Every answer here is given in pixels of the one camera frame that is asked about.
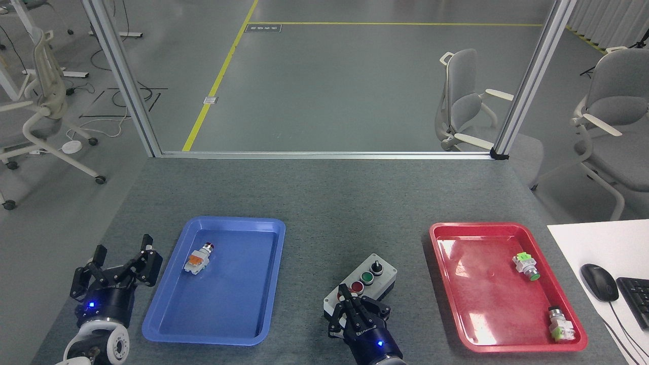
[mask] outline gray table surface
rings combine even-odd
[[[353,364],[343,341],[327,337],[322,300],[372,252],[399,270],[384,302],[393,310],[388,328],[410,365],[626,363],[538,208],[506,161],[149,159],[104,236],[105,267],[131,258],[144,233],[166,264],[195,216],[277,218],[286,224],[286,239],[270,333],[261,344],[150,342],[140,327],[155,288],[141,286],[127,364]],[[468,350],[428,236],[432,224],[453,221],[527,226],[581,320],[588,347],[572,353]],[[88,247],[88,256],[93,252]],[[66,303],[33,364],[61,360],[77,332],[75,305]]]

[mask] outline black computer mouse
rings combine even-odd
[[[581,269],[583,280],[593,295],[601,301],[614,301],[620,297],[615,279],[600,266],[586,264]]]

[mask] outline yellow floor line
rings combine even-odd
[[[251,21],[249,24],[282,24],[282,25],[461,25],[492,27],[540,27],[543,24],[521,23],[391,23],[391,22],[357,22],[357,21]]]
[[[212,85],[212,89],[210,89],[210,94],[208,96],[214,96],[216,94],[216,91],[219,89],[219,85],[223,80],[223,75],[225,75],[225,71],[228,69],[228,66],[230,65],[230,60],[232,60],[232,55],[234,54],[237,45],[239,45],[241,36],[243,35],[243,32],[245,31],[245,28],[248,25],[248,22],[250,21],[252,12],[254,12],[254,8],[257,7],[258,1],[259,0],[254,0],[252,6],[250,7],[250,10],[248,10],[248,15],[245,17],[243,24],[241,24],[241,28],[237,33],[237,37],[234,39],[234,42],[232,43],[232,47],[230,47],[230,52],[228,52],[228,56],[225,58],[225,61],[223,62],[223,66],[221,66],[221,71],[219,71],[219,75],[216,77],[216,80],[214,81],[214,84]],[[190,135],[187,137],[187,140],[185,141],[185,146],[183,146],[182,148],[183,151],[191,150],[191,147],[194,144],[194,141],[196,140],[196,136],[198,135],[199,130],[201,129],[201,125],[205,120],[205,115],[207,115],[207,111],[210,109],[210,105],[212,104],[203,105],[203,108],[199,113],[199,117],[196,118],[196,122],[194,123],[194,126],[191,129]]]
[[[219,85],[221,85],[221,81],[223,80],[223,76],[225,75],[225,71],[228,69],[228,66],[230,65],[230,61],[232,60],[232,55],[234,54],[234,51],[237,48],[237,45],[239,45],[239,41],[241,40],[241,36],[243,35],[245,28],[248,24],[283,24],[283,25],[420,25],[420,26],[427,26],[427,25],[442,25],[442,26],[475,26],[475,27],[540,27],[542,24],[523,24],[523,23],[393,23],[393,22],[353,22],[353,21],[250,21],[250,18],[252,16],[252,12],[254,12],[255,7],[257,6],[257,2],[259,0],[254,0],[252,3],[252,6],[250,7],[250,10],[248,11],[248,15],[246,16],[245,20],[243,21],[243,24],[241,24],[241,28],[239,29],[239,33],[237,34],[236,38],[234,39],[234,42],[232,43],[232,47],[230,47],[230,52],[228,52],[228,56],[225,58],[225,61],[223,62],[223,65],[221,66],[221,71],[219,72],[219,75],[216,77],[216,80],[214,81],[214,84],[212,85],[212,89],[210,89],[210,93],[208,96],[214,96],[216,94],[216,91],[219,89]],[[198,118],[196,118],[196,122],[194,123],[194,126],[191,128],[190,135],[187,137],[187,140],[185,141],[185,145],[183,146],[182,150],[183,151],[190,151],[192,145],[194,144],[194,141],[196,140],[196,136],[199,133],[199,130],[201,129],[201,126],[203,124],[203,121],[205,120],[205,116],[207,115],[207,112],[210,109],[210,106],[212,104],[204,104],[201,108],[201,112],[199,113]]]
[[[597,46],[596,44],[592,43],[590,40],[586,39],[586,37],[577,34],[577,31],[572,30],[572,28],[570,28],[570,27],[567,26],[567,25],[566,25],[566,29],[568,29],[568,30],[569,30],[570,32],[572,32],[574,35],[576,35],[577,37],[579,37],[579,39],[581,39],[581,40],[583,40],[584,42],[588,43],[591,47],[593,47],[593,48],[595,48],[596,50],[598,50],[601,54],[603,54],[603,55],[606,54],[606,51],[605,51],[605,50],[603,50],[602,48],[600,48],[600,47]]]

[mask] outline red tray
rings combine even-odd
[[[588,337],[531,232],[518,223],[437,223],[437,262],[462,343],[475,352],[581,351]],[[541,277],[530,281],[511,258],[529,253]],[[558,305],[575,340],[554,342],[548,307]]]

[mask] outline control box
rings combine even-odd
[[[341,284],[345,283],[352,294],[367,296],[381,300],[394,287],[397,279],[397,269],[388,264],[376,253],[369,255],[362,264],[352,271]],[[339,302],[338,285],[323,301],[324,317],[330,319],[334,308]],[[343,316],[340,324],[345,328],[346,319]]]

